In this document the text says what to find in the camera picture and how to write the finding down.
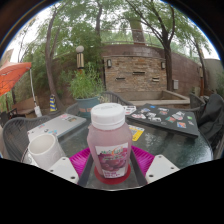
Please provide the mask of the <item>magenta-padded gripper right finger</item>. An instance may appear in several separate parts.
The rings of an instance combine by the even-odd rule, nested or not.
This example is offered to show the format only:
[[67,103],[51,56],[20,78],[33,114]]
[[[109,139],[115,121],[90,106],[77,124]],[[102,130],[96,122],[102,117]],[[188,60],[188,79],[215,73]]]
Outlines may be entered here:
[[179,171],[179,168],[165,156],[161,154],[154,156],[136,146],[132,147],[131,162],[140,186],[150,184]]

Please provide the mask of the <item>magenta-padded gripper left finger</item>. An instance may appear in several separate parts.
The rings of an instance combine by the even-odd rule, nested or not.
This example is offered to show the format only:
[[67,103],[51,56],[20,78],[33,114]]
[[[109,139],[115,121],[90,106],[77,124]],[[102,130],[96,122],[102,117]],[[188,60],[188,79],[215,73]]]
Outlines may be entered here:
[[48,171],[67,181],[85,187],[90,176],[92,164],[93,159],[90,149],[86,148],[74,154],[70,158],[60,158],[48,169]]

